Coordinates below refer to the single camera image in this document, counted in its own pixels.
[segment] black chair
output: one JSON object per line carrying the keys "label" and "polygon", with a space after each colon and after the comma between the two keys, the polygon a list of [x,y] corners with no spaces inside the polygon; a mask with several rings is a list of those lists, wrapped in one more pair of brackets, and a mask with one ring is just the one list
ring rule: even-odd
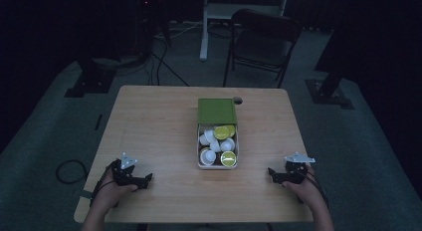
{"label": "black chair", "polygon": [[241,9],[230,20],[231,41],[224,74],[226,87],[230,61],[278,73],[280,88],[302,26],[298,21],[277,15]]}

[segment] dark background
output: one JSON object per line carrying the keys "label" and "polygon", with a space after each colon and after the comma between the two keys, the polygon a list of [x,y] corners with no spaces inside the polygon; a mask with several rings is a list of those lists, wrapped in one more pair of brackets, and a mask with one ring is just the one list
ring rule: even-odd
{"label": "dark background", "polygon": [[[210,0],[257,1],[279,0]],[[202,3],[166,0],[166,20],[200,21]],[[151,13],[139,6],[139,0],[0,0],[0,150],[66,65],[80,56],[118,59],[146,46],[135,21]],[[316,70],[359,85],[421,193],[422,0],[288,0],[285,14],[307,29],[334,31]]]}

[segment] human hand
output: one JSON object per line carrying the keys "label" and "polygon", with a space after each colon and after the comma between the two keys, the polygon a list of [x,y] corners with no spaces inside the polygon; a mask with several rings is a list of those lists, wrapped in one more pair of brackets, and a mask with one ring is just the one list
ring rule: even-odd
{"label": "human hand", "polygon": [[137,189],[137,186],[134,184],[118,186],[113,180],[111,169],[107,171],[106,177],[100,187],[101,189],[99,190],[90,210],[99,215],[106,215],[121,198],[123,198],[127,193]]}
{"label": "human hand", "polygon": [[[314,170],[307,165],[308,168],[308,174],[307,177],[314,182],[317,182],[314,177]],[[283,186],[288,188],[289,190],[296,193],[296,195],[299,197],[301,201],[303,201],[307,206],[310,207],[310,209],[320,209],[322,205],[326,206],[325,201],[319,192],[319,190],[316,188],[316,186],[309,181],[307,178],[304,179],[304,181],[301,184],[294,184],[288,181],[283,182]]]}

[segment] human arm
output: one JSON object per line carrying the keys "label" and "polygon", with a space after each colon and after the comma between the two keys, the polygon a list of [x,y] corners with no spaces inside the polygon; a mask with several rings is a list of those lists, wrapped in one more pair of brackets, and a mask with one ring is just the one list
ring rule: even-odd
{"label": "human arm", "polygon": [[127,193],[136,190],[136,185],[118,186],[112,178],[112,172],[109,169],[105,179],[102,182],[101,189],[85,218],[82,231],[105,230],[106,214],[112,209],[118,201]]}
{"label": "human arm", "polygon": [[[308,173],[307,177],[315,181],[314,170],[310,166],[308,166]],[[314,229],[316,231],[334,230],[331,215],[328,207],[326,206],[325,200],[312,182],[305,178],[301,184],[294,184],[285,181],[283,182],[283,186],[296,193],[299,199],[310,208],[313,213]]]}

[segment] gray carpet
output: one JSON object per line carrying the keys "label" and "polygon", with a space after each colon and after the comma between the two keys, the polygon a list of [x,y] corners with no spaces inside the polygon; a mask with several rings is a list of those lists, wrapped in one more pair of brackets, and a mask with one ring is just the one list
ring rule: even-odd
{"label": "gray carpet", "polygon": [[[190,86],[221,87],[227,56],[228,31],[214,28],[208,61],[199,61],[201,34],[190,30],[172,38],[164,61]],[[356,84],[340,87],[355,110],[315,105],[305,79],[323,79],[315,72],[317,59],[329,35],[304,31],[282,84],[287,90],[308,154],[316,159],[316,174],[327,192],[337,230],[421,230],[422,203],[407,180],[380,126]],[[154,42],[161,56],[164,46]],[[101,59],[105,65],[115,62]],[[108,94],[64,98],[79,74],[76,63],[51,84],[32,115],[0,156],[0,230],[79,230],[74,221],[84,181],[63,184],[56,179],[58,165],[78,159],[89,169],[101,141],[118,89],[123,85],[148,85],[158,61],[144,67],[119,70]],[[228,87],[275,88],[274,74],[237,67]],[[162,86],[184,86],[161,65]],[[99,115],[102,122],[96,129]],[[77,165],[67,165],[63,178],[84,175]],[[273,224],[274,230],[312,230],[311,223]],[[186,230],[183,225],[156,225],[154,230]],[[108,224],[107,230],[136,230],[135,224]]]}

